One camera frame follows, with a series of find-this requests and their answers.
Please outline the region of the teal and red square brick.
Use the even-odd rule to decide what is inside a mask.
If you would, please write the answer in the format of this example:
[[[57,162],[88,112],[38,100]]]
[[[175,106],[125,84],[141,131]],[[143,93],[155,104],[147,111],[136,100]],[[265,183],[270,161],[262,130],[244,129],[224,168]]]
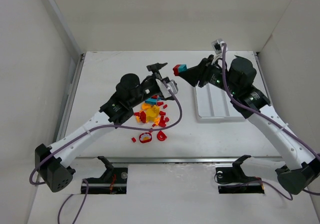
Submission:
[[[172,70],[175,76],[179,76],[181,72],[184,72],[187,69],[188,68],[186,64],[177,64]]]

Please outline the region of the red half round brick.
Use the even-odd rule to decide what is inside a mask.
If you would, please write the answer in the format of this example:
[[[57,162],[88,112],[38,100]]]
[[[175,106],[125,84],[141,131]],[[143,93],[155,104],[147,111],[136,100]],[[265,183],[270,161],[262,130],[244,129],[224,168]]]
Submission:
[[[166,140],[168,137],[166,136],[166,134],[163,132],[163,131],[159,131],[158,133],[157,133],[157,139],[159,140],[159,141],[164,141],[164,140]]]

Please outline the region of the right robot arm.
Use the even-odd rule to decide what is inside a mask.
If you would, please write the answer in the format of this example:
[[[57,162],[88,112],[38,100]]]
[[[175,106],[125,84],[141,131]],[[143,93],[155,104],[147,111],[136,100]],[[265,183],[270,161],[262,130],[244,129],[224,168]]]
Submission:
[[[235,110],[264,134],[283,159],[268,161],[243,155],[232,167],[219,169],[224,177],[218,183],[246,185],[265,178],[277,181],[288,193],[297,195],[319,177],[319,154],[287,128],[270,100],[253,85],[257,71],[248,59],[236,56],[227,66],[222,58],[211,55],[195,67],[173,70],[193,87],[211,84],[225,91]]]

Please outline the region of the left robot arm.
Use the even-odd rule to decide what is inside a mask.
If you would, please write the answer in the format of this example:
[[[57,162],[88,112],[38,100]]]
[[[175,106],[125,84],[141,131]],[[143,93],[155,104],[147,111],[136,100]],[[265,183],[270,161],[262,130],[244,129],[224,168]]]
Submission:
[[[160,74],[160,69],[165,65],[148,65],[146,68],[151,75],[144,80],[134,73],[123,75],[115,87],[115,93],[86,123],[49,146],[40,144],[36,147],[35,172],[53,193],[63,190],[73,180],[76,173],[71,167],[73,160],[97,139],[121,127],[134,115],[134,107],[154,95],[171,99],[164,86],[168,78],[162,78]]]

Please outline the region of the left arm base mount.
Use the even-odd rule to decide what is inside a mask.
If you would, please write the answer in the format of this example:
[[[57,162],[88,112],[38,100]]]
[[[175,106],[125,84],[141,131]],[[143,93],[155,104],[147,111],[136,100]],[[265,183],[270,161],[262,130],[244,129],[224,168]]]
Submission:
[[[89,160],[90,166],[85,173],[80,191],[91,195],[124,195],[127,193],[129,167],[113,164],[104,156]]]

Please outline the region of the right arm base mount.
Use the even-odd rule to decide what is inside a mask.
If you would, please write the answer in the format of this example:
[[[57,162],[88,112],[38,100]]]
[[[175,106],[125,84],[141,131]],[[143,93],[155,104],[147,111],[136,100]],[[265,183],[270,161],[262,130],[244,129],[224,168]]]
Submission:
[[[250,155],[243,155],[230,165],[220,165],[215,168],[214,181],[218,184],[219,194],[264,194],[261,178],[246,176],[241,164]]]

